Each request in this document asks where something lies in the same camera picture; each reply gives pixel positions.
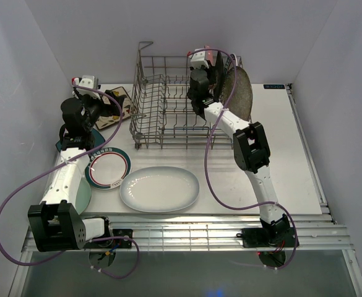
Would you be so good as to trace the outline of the grey wire dish rack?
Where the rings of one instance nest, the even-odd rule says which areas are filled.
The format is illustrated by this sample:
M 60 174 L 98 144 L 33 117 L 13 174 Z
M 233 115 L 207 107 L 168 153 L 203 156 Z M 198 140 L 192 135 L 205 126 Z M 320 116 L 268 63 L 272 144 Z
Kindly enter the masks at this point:
M 224 132 L 196 115 L 187 97 L 190 60 L 186 55 L 152 54 L 153 43 L 139 43 L 131 99 L 129 131 L 135 148 L 185 148 L 205 146 L 231 148 Z

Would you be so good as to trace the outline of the black square floral plate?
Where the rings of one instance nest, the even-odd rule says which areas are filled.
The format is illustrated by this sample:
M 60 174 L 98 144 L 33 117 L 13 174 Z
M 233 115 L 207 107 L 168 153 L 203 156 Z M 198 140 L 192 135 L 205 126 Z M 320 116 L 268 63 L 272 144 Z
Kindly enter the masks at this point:
M 220 51 L 217 52 L 214 73 L 215 73 L 215 83 L 213 88 L 213 98 L 216 102 L 218 102 L 220 94 L 222 92 L 223 76 L 224 76 L 223 58 L 222 58 L 222 53 Z

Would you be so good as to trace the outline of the speckled beige blue round plate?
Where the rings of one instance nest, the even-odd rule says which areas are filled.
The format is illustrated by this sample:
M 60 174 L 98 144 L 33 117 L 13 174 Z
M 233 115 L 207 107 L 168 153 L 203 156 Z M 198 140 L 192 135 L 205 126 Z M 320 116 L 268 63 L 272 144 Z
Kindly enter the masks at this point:
M 236 79 L 233 68 L 226 73 L 220 95 L 221 103 L 225 105 L 232 91 L 234 82 L 236 82 L 236 89 L 227 108 L 242 120 L 249 121 L 252 111 L 253 94 L 249 76 L 243 68 L 236 66 Z

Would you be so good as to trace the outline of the pink polka dot plate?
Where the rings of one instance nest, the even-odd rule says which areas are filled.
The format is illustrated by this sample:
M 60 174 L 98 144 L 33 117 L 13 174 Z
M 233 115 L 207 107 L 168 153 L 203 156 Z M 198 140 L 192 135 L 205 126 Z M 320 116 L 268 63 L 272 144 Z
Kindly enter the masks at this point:
M 207 63 L 209 65 L 208 68 L 208 77 L 209 77 L 209 91 L 213 92 L 213 89 L 216 85 L 216 74 L 215 74 L 215 62 L 214 62 L 214 55 L 212 50 L 210 49 L 210 46 L 205 45 L 204 48 L 207 50 L 205 52 L 205 59 L 207 60 Z

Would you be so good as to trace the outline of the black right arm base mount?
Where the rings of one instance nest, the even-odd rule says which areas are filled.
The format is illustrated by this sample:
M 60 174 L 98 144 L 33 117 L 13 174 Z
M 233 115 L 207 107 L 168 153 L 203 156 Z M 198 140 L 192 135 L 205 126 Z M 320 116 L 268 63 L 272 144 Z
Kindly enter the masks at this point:
M 271 236 L 263 228 L 243 228 L 236 237 L 242 240 L 244 248 L 293 248 L 299 241 L 295 237 L 295 231 L 290 228 L 285 233 Z

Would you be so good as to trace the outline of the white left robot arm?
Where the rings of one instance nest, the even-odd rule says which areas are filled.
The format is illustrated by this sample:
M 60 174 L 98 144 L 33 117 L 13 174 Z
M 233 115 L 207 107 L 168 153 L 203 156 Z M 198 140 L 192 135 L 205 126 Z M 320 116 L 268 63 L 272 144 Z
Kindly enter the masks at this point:
M 95 147 L 94 125 L 100 117 L 121 116 L 125 98 L 107 90 L 97 97 L 86 93 L 62 102 L 64 124 L 59 133 L 58 169 L 41 202 L 28 210 L 40 252 L 79 250 L 90 240 L 103 248 L 113 242 L 114 233 L 107 218 L 80 217 L 88 206 L 82 198 L 80 183 Z

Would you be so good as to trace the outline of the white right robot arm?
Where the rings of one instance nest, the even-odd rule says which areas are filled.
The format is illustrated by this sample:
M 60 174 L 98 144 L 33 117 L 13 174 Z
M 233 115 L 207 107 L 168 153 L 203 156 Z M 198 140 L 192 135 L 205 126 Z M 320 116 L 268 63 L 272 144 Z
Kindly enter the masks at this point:
M 194 66 L 187 97 L 196 115 L 233 139 L 235 163 L 252 185 L 262 226 L 240 234 L 244 245 L 297 246 L 293 220 L 278 204 L 270 177 L 270 149 L 264 127 L 250 122 L 253 94 L 246 71 L 239 66 L 226 70 L 222 62 Z

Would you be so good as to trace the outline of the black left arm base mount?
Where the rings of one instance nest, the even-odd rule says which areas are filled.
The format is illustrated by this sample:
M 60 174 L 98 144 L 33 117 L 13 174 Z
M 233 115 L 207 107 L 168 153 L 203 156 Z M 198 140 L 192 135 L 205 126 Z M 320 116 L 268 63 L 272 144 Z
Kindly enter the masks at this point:
M 121 239 L 113 239 L 110 244 L 110 252 L 117 249 L 130 249 L 132 243 L 128 238 L 133 238 L 132 229 L 112 229 L 112 236 L 121 237 Z

